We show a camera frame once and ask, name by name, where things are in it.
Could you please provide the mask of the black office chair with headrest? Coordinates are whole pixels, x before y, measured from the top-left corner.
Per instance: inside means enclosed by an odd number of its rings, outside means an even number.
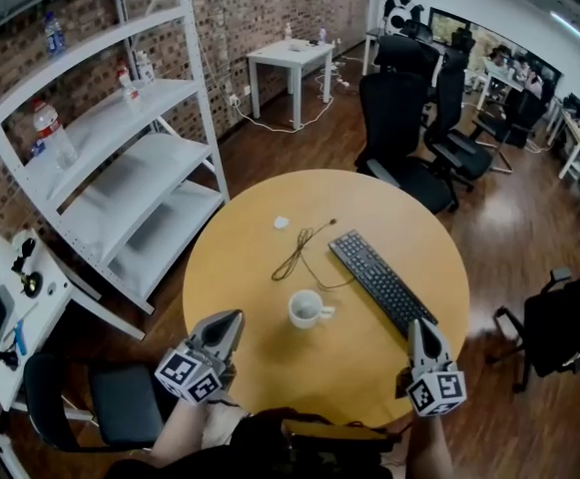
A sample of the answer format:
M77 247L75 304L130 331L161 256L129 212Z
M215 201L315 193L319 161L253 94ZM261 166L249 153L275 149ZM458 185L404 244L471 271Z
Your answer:
M494 312L496 320L506 317L510 321L520 343L499 356L485 357L492 365L523 354L522 379L512 385L512 391L525 391L532 371L540 377L580 372L580 278L573 280L566 267L551 270L540 292L526 299L523 315L519 319L506 306Z

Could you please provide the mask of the person's right forearm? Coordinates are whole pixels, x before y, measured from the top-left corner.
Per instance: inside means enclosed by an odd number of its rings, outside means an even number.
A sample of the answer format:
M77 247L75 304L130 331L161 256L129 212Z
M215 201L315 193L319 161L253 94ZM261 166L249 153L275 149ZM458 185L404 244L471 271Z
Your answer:
M406 479L454 479L454 468L439 416L412 419L405 460Z

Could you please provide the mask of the black mesh office chair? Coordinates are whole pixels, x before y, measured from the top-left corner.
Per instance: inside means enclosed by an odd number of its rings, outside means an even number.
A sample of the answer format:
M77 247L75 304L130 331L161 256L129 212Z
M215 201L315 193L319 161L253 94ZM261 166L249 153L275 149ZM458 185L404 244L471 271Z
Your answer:
M374 64L382 70L418 74L430 78L439 59L439 52L432 46L415 39L384 35L378 40L378 53Z

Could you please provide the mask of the blue label water bottle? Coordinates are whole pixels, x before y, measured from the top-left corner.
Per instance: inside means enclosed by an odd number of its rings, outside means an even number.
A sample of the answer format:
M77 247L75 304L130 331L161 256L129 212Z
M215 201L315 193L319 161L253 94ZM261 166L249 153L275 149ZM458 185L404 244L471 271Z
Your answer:
M48 54L57 56L64 53L66 50L64 33L55 13L52 11L47 12L45 15L44 31Z

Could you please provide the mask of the dark monitor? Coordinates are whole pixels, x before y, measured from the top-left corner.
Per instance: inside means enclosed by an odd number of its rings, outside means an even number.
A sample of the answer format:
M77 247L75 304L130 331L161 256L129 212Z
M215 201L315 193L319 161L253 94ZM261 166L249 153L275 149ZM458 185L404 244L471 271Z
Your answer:
M459 29L469 31L472 22L457 15L431 7L429 10L428 26L432 32L433 41L442 45L449 45L454 32Z

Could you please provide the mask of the black desk stand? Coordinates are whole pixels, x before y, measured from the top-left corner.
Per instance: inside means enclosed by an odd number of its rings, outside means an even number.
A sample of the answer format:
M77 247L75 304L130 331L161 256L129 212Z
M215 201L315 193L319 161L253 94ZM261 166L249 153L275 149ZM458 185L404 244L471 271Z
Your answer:
M43 285L42 274L37 270L26 267L26 262L32 259L35 248L36 241L33 238L24 239L11 266L11 270L21 281L22 292L29 298L36 298L40 294Z

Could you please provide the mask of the person's left forearm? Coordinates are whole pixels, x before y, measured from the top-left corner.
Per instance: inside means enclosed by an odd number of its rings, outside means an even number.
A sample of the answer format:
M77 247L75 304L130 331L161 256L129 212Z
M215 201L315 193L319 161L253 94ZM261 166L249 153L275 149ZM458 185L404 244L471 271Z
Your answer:
M211 408L208 403L192 405L179 399L150 452L156 468L166 467L200 450L216 447L205 438Z

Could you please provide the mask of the small red cap bottle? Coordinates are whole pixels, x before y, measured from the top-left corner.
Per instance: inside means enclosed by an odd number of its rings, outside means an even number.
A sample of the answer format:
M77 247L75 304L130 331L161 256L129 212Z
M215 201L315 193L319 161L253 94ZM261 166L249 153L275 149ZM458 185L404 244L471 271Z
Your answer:
M123 92L123 99L133 112L141 110L141 97L139 90L130 78L127 66L121 63L117 66L117 77Z

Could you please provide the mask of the small white square table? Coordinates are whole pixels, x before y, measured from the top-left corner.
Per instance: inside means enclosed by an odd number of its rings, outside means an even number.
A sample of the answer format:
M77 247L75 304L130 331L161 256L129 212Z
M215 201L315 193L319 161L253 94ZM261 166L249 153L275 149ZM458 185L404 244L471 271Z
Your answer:
M301 84L302 69L308 64L324 61L324 79L322 85L323 103L328 105L331 99L331 73L333 60L332 44L323 43L313 45L310 41L290 39L281 40L264 46L248 55L250 74L252 111L255 119L261 116L258 65L285 68L290 80L290 94L292 95L292 126L294 131L303 128L301 122Z

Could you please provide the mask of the black keyboard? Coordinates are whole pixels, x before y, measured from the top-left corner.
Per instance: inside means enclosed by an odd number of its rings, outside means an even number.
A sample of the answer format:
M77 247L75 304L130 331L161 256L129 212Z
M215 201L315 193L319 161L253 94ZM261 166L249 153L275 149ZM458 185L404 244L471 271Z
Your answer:
M417 319L437 323L435 316L357 231L334 239L328 246L403 337L408 336L409 325Z

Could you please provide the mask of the white ceramic mug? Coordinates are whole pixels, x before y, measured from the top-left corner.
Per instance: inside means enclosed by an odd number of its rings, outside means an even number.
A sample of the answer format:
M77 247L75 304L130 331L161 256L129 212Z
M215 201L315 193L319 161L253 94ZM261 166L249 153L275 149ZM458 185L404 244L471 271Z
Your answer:
M319 316L311 319L297 317L295 308L301 301L317 306L319 308ZM332 318L335 313L334 307L326 306L322 298L315 291L308 289L295 292L290 297L288 309L290 322L299 329L310 329L320 321Z

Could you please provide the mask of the white side table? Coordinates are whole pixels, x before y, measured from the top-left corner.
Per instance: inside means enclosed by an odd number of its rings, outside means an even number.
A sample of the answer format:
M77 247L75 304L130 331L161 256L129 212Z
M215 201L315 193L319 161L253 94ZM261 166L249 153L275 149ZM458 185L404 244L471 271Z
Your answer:
M26 267L42 274L43 285L36 298L29 298L22 292L21 281L13 271L0 277L0 299L6 309L0 331L0 406L6 412L27 410L26 403L19 399L26 361L41 350L70 303L83 307L135 339L145 337L144 331L104 307L100 303L101 294L58 259L36 232L22 231L9 241L16 253L26 238L36 241L34 255L26 262ZM52 282L56 290L48 295L47 288ZM14 327L20 319L24 320L26 356L19 354L14 341Z

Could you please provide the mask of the large red cap bottle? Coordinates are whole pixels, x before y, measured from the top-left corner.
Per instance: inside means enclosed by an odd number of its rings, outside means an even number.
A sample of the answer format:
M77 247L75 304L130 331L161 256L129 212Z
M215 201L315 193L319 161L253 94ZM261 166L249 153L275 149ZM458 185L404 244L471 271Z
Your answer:
M66 171L78 159L57 110L41 99L33 102L33 126L45 148L52 153L59 169Z

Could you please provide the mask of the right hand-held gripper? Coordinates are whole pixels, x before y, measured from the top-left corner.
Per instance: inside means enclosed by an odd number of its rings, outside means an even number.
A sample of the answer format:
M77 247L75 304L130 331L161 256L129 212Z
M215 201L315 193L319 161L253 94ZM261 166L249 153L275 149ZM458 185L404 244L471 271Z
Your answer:
M417 416L440 416L464 403L464 373L455 362L448 362L450 348L438 326L423 319L420 327L420 320L416 319L409 324L407 341L410 367L417 367L421 359L425 364L443 364L425 372L403 369L396 376L395 396L407 397Z

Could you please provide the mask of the white plastic bottle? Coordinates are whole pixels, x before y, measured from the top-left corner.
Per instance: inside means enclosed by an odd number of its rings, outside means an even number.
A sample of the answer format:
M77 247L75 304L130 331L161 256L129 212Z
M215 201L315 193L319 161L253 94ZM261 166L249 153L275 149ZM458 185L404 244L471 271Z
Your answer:
M149 59L147 53L143 50L139 50L136 52L136 57L140 79L145 84L152 84L155 81L156 77L153 64Z

